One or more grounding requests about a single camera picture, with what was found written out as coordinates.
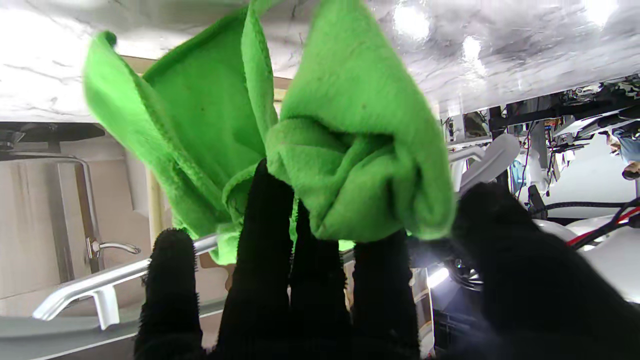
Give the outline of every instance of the black cable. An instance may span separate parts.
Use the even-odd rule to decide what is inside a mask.
[[[531,150],[531,130],[533,130],[533,128],[536,127],[536,125],[538,125],[537,122],[531,124],[531,127],[527,131],[527,145],[528,145],[527,155],[524,160],[524,168],[522,168],[522,176],[520,177],[520,180],[522,180],[522,183],[520,184],[520,189],[518,190],[518,196],[516,197],[518,201],[520,200],[520,193],[522,192],[522,188],[524,187],[524,174],[527,171],[527,165],[529,164],[529,150]]]
[[[595,202],[595,201],[567,201],[556,202],[555,204],[545,205],[542,208],[529,209],[530,215],[539,214],[543,211],[560,209],[560,208],[621,208],[626,202]]]
[[[624,205],[622,205],[622,207],[620,207],[618,212],[611,218],[611,221],[599,227],[598,229],[595,229],[595,231],[593,231],[591,234],[580,239],[577,243],[572,245],[572,248],[577,250],[587,245],[588,243],[596,240],[597,238],[604,236],[606,234],[609,234],[611,231],[619,229],[620,227],[623,227],[623,226],[627,226],[628,222],[625,224],[618,224],[618,219],[620,219],[620,216],[622,216],[622,214],[625,212],[626,209],[631,208],[632,206],[638,206],[638,205],[640,205],[640,197],[636,197],[630,202],[625,203]]]
[[[608,226],[608,225],[609,225],[609,223],[606,223],[605,225],[603,225],[603,226],[599,227],[598,229],[596,229],[596,231],[594,231],[593,233],[591,233],[591,234],[585,236],[584,238],[580,239],[580,241],[578,241],[577,243],[572,245],[572,248],[574,250],[578,250],[579,248],[592,243],[597,238],[605,236],[606,234],[609,234],[609,233],[613,232],[614,230],[618,230],[621,227],[628,226],[628,223],[623,223],[623,224],[615,223],[612,226]]]

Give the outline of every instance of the wire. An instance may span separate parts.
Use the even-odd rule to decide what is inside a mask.
[[[561,208],[621,208],[626,202],[593,202],[593,201],[567,201],[556,202],[555,204],[544,205],[542,208],[529,209],[530,215],[539,214],[543,211]]]
[[[629,211],[624,215],[622,214],[625,212],[627,208],[631,206],[637,206],[638,204],[640,204],[640,197],[636,197],[634,200],[631,200],[630,202],[626,203],[623,207],[621,207],[620,210],[618,210],[618,212],[613,216],[613,218],[611,218],[611,221],[599,227],[598,229],[595,229],[594,231],[590,231],[586,234],[576,236],[574,239],[572,239],[567,243],[567,246],[570,246],[573,249],[579,249],[587,245],[588,243],[592,242],[593,240],[596,240],[597,238],[610,233],[611,231],[619,229],[622,226],[628,225],[628,224],[622,224],[622,221],[628,219],[633,214],[639,212],[640,206],[636,207],[635,209],[632,209],[631,211]]]
[[[538,123],[533,123],[531,125],[531,127],[529,128],[529,130],[527,131],[527,143],[530,142],[531,140],[531,130],[533,130],[534,127],[536,127],[536,125],[538,125]],[[524,160],[524,168],[522,168],[522,176],[520,177],[520,180],[522,180],[522,183],[520,184],[520,189],[518,190],[518,196],[516,197],[516,199],[520,200],[520,192],[522,192],[522,188],[524,187],[524,174],[527,171],[527,165],[529,164],[529,150],[531,150],[531,145],[529,144],[529,147],[527,148],[527,155],[525,157]]]
[[[635,208],[635,209],[633,209],[633,210],[631,210],[631,211],[629,211],[628,213],[624,214],[622,217],[620,217],[620,218],[618,219],[617,223],[619,224],[619,223],[621,223],[622,221],[625,221],[626,219],[628,219],[629,217],[631,217],[631,215],[633,215],[633,214],[635,214],[635,213],[638,213],[638,212],[640,212],[640,206],[639,206],[639,207],[637,207],[637,208]],[[567,242],[566,244],[567,244],[567,246],[572,246],[573,244],[575,244],[575,243],[577,243],[577,242],[581,241],[582,239],[584,239],[585,237],[587,237],[587,236],[589,236],[589,235],[591,235],[591,234],[595,233],[597,230],[598,230],[598,229],[596,229],[596,230],[592,230],[592,231],[590,231],[590,232],[588,232],[588,233],[584,233],[584,234],[579,235],[579,236],[576,236],[575,238],[571,239],[571,241]]]

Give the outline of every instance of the floor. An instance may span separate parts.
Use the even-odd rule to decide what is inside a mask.
[[[93,121],[81,69],[96,32],[116,33],[121,54],[156,59],[245,3],[4,0],[0,121]],[[295,75],[316,4],[285,0],[263,16],[275,76]],[[635,0],[365,4],[443,118],[640,71]]]

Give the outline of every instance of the silver handle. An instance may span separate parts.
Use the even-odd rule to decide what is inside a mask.
[[[217,246],[217,234],[204,236],[194,242],[196,255],[215,249]],[[32,316],[39,320],[52,320],[73,300],[91,296],[95,301],[98,321],[102,330],[110,325],[120,323],[118,300],[113,286],[146,274],[150,261],[149,258],[135,261],[67,282],[51,293],[33,311]]]
[[[100,256],[100,251],[102,251],[103,249],[121,249],[134,255],[137,255],[142,252],[142,250],[140,250],[139,247],[128,244],[128,243],[115,243],[115,242],[101,243],[97,240],[93,240],[91,242],[91,249],[93,250],[93,253],[96,254],[96,256]]]

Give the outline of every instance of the white plastic part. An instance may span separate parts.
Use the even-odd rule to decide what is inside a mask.
[[[513,135],[498,136],[484,151],[482,161],[475,162],[460,181],[460,193],[477,183],[488,183],[505,171],[520,152],[520,142]]]

